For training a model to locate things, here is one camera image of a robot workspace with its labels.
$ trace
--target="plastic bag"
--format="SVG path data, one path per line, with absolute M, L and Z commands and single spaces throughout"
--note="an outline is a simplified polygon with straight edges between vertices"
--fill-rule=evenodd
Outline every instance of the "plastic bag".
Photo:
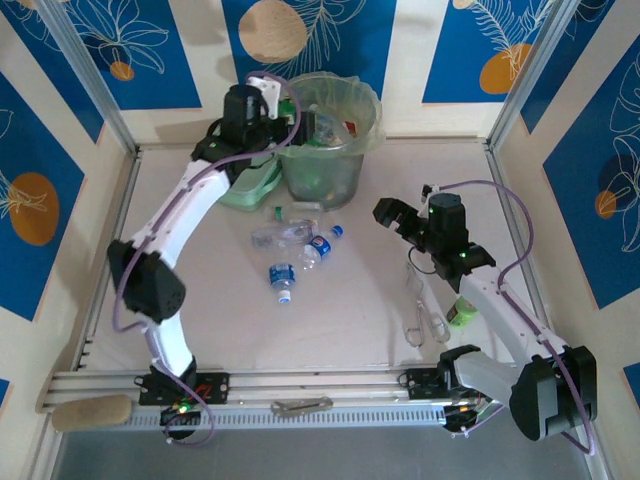
M 382 128 L 382 104 L 376 92 L 358 77 L 339 77 L 330 72 L 313 72 L 291 80 L 304 110 L 317 108 L 348 125 L 355 138 L 336 146 L 290 146 L 281 152 L 284 157 L 334 159 L 341 156 L 362 155 L 378 148 L 386 134 Z

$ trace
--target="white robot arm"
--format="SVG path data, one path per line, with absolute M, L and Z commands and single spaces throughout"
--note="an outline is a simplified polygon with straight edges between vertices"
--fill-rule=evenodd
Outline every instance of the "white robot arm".
M 487 181 L 485 183 L 505 189 Z M 586 347 L 571 348 L 543 325 L 505 281 L 505 272 L 480 245 L 469 242 L 466 212 L 458 195 L 436 193 L 425 185 L 428 218 L 394 198 L 378 202 L 373 215 L 422 253 L 431 254 L 436 273 L 471 302 L 505 344 L 513 364 L 489 358 L 473 345 L 444 352 L 436 369 L 409 369 L 410 398 L 482 393 L 504 406 L 532 440 L 566 432 L 597 414 L 596 362 Z
M 214 122 L 196 145 L 193 161 L 154 217 L 131 241 L 114 240 L 108 249 L 116 287 L 114 329 L 142 330 L 152 355 L 152 375 L 175 398 L 184 396 L 174 383 L 176 379 L 189 388 L 196 382 L 195 358 L 180 320 L 186 288 L 173 272 L 180 252 L 207 211 L 242 171 L 254 168 L 250 161 L 255 153 L 305 143 L 306 135 L 315 130 L 315 117 L 302 112 L 295 98 L 295 116 L 278 116 L 281 84 L 278 77 L 261 73 L 266 78 L 250 76 L 246 85 L 231 87 L 222 119 Z M 137 318 L 125 328 L 119 325 L 122 301 Z

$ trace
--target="white platform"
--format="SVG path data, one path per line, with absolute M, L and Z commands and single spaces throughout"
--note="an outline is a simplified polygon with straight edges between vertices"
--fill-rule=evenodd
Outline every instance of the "white platform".
M 189 162 L 188 150 L 145 151 L 127 213 L 123 239 L 129 239 L 155 213 Z M 378 225 L 372 215 L 381 197 L 420 205 L 424 183 L 441 185 L 491 179 L 480 143 L 389 142 L 365 158 L 354 200 L 327 214 L 325 225 L 340 224 L 345 235 L 315 272 L 299 272 L 292 303 L 278 305 L 267 281 L 268 258 L 251 246 L 250 232 L 264 225 L 261 210 L 243 213 L 216 205 L 187 242 L 177 273 L 187 285 L 183 325 L 188 345 L 202 368 L 240 370 L 345 370 L 435 363 L 442 345 L 427 332 L 420 349 L 403 331 L 415 325 L 415 299 L 405 286 L 409 245 Z M 467 208 L 472 241 L 483 245 L 498 265 L 516 258 L 495 191 L 466 187 L 457 192 Z M 281 185 L 265 204 L 291 201 Z M 415 254 L 425 269 L 427 256 Z M 509 274 L 516 292 L 529 303 L 521 272 Z M 455 301 L 449 286 L 428 279 L 445 312 Z M 140 370 L 149 364 L 142 335 L 114 333 L 114 291 L 109 285 L 95 336 L 87 345 L 87 370 Z M 126 322 L 132 316 L 125 315 Z M 476 317 L 454 331 L 448 347 L 473 343 L 488 355 L 509 360 L 484 319 Z

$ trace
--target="beige circle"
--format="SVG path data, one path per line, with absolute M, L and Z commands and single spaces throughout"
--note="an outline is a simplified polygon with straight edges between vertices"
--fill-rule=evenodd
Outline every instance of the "beige circle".
M 465 8 L 469 8 L 471 5 L 476 3 L 476 0 L 452 0 L 453 7 L 458 10 L 464 10 Z
M 58 0 L 58 3 L 68 2 L 69 0 Z M 27 7 L 31 10 L 36 8 L 36 0 L 17 0 L 17 2 L 23 7 Z
M 307 44 L 304 21 L 282 0 L 260 0 L 240 19 L 240 42 L 254 60 L 282 63 L 298 55 Z

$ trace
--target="blue bottle label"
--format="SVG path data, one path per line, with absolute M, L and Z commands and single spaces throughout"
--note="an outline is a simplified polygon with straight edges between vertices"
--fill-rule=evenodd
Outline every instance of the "blue bottle label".
M 291 283 L 296 281 L 293 265 L 277 263 L 269 267 L 269 282 L 271 282 L 271 285 L 282 280 L 289 280 Z
M 331 251 L 331 245 L 329 244 L 327 239 L 320 235 L 316 235 L 315 237 L 313 237 L 309 242 L 309 245 L 316 249 L 316 251 L 320 254 L 320 258 L 326 257 L 327 254 Z

